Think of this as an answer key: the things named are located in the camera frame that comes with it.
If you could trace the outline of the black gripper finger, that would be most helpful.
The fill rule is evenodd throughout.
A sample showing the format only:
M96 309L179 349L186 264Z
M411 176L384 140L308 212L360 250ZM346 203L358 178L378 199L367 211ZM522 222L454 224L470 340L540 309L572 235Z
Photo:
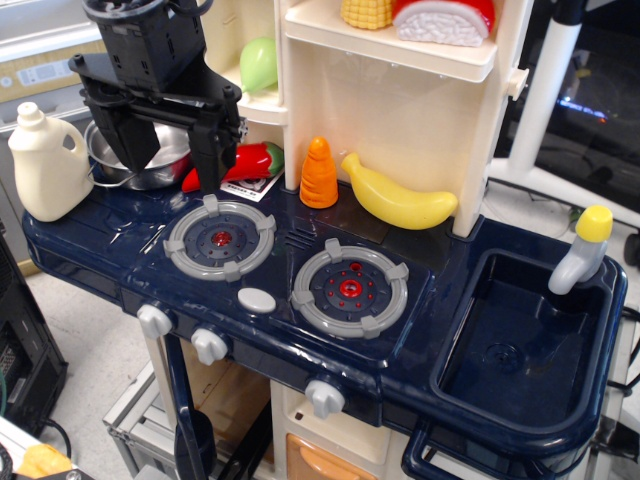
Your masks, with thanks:
M215 193L225 175L235 166L244 127L242 117L230 121L214 116L199 118L188 129L192 161L202 193Z
M90 111L117 159L133 173L143 171L160 149L153 122L122 108L91 106Z

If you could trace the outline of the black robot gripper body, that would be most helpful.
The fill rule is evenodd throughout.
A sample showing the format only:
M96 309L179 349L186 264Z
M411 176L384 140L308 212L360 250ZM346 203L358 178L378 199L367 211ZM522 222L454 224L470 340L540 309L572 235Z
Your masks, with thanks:
M106 52L77 54L69 66L83 82L101 82L126 97L221 107L228 125L239 128L240 89L204 64L201 17L212 6L211 1L84 1Z

